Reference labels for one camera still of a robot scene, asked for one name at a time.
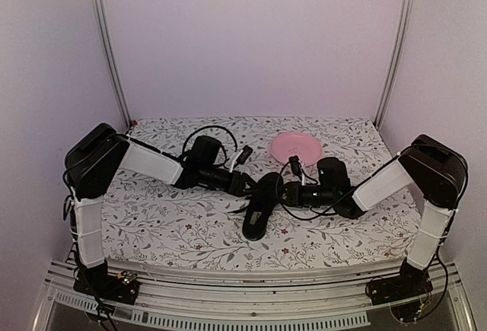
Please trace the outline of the black shoelace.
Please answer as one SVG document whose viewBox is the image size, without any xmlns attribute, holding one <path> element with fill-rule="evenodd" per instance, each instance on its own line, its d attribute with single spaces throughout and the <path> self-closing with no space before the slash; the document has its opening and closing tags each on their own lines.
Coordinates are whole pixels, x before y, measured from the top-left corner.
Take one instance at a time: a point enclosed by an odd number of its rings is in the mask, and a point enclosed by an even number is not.
<svg viewBox="0 0 487 331">
<path fill-rule="evenodd" d="M 230 211 L 229 214 L 242 212 L 271 213 L 282 198 L 283 186 L 282 181 L 258 184 L 253 193 L 247 197 L 247 203 L 238 209 Z"/>
</svg>

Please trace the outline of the black shoe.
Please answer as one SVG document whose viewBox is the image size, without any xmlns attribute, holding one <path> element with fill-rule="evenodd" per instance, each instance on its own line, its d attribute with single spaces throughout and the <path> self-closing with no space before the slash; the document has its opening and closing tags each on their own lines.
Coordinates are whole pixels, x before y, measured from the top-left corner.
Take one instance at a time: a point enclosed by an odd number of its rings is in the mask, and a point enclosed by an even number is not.
<svg viewBox="0 0 487 331">
<path fill-rule="evenodd" d="M 256 190 L 246 207 L 242 225 L 242 233 L 246 239 L 257 241 L 266 234 L 269 217 L 279 203 L 276 187 L 282 183 L 283 180 L 277 172 L 267 173 L 257 182 Z"/>
</svg>

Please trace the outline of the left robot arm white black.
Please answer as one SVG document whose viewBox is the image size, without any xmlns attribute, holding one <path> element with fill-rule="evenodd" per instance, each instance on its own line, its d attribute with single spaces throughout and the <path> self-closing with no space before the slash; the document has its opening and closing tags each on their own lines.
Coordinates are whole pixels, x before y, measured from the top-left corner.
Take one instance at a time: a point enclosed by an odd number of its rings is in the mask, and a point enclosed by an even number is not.
<svg viewBox="0 0 487 331">
<path fill-rule="evenodd" d="M 70 195 L 64 216 L 72 222 L 84 273 L 84 284 L 97 296 L 113 290 L 113 280 L 99 267 L 106 262 L 102 245 L 101 207 L 113 178 L 127 170 L 161 181 L 177 189 L 200 186 L 236 197 L 250 195 L 256 181 L 236 168 L 252 154 L 249 146 L 228 154 L 216 138 L 191 134 L 193 146 L 183 146 L 174 156 L 101 123 L 89 132 L 65 156 L 62 180 Z"/>
</svg>

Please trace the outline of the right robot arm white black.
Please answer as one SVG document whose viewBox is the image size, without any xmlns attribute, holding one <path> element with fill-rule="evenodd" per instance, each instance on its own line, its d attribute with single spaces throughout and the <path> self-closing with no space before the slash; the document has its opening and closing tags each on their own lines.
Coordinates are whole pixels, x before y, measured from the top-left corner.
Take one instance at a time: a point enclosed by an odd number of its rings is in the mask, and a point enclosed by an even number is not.
<svg viewBox="0 0 487 331">
<path fill-rule="evenodd" d="M 288 161 L 299 179 L 277 186 L 284 206 L 332 209 L 343 218 L 356 219 L 409 185 L 416 185 L 425 201 L 412 249 L 393 282 L 401 298 L 421 288 L 424 272 L 445 242 L 469 180 L 466 159 L 427 135 L 419 135 L 369 178 L 352 186 L 345 164 L 338 158 L 317 162 L 319 179 L 306 184 L 297 157 Z"/>
</svg>

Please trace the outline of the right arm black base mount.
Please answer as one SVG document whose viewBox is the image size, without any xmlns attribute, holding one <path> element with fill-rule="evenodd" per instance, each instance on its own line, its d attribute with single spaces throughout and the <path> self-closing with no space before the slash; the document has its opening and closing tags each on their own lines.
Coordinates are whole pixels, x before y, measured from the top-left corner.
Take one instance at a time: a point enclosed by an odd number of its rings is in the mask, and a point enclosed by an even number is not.
<svg viewBox="0 0 487 331">
<path fill-rule="evenodd" d="M 405 273 L 390 277 L 377 277 L 365 286 L 365 294 L 373 305 L 402 301 L 430 293 L 433 285 L 427 272 Z"/>
</svg>

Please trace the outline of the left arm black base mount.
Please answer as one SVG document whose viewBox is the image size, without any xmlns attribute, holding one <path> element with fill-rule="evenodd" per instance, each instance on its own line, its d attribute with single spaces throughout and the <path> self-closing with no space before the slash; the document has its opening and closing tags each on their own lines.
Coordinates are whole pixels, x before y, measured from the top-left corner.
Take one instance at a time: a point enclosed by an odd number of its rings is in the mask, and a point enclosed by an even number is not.
<svg viewBox="0 0 487 331">
<path fill-rule="evenodd" d="M 137 280 L 126 283 L 115 275 L 109 275 L 107 270 L 97 271 L 92 268 L 78 271 L 73 288 L 79 293 L 97 296 L 103 301 L 134 305 L 140 285 Z"/>
</svg>

